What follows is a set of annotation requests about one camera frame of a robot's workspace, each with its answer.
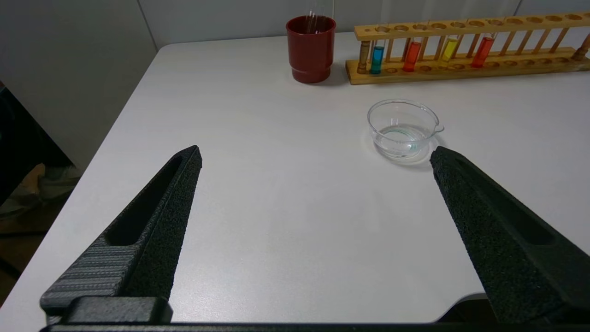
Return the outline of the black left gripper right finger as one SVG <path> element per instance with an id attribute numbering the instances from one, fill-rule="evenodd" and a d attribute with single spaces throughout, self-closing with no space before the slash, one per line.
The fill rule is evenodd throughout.
<path id="1" fill-rule="evenodd" d="M 430 163 L 498 322 L 588 324 L 588 254 L 458 152 Z"/>

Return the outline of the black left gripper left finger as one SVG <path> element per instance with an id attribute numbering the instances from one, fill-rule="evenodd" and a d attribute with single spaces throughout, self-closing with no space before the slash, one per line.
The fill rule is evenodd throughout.
<path id="1" fill-rule="evenodd" d="M 201 168 L 196 145 L 160 168 L 42 294 L 49 326 L 170 323 L 169 298 Z"/>

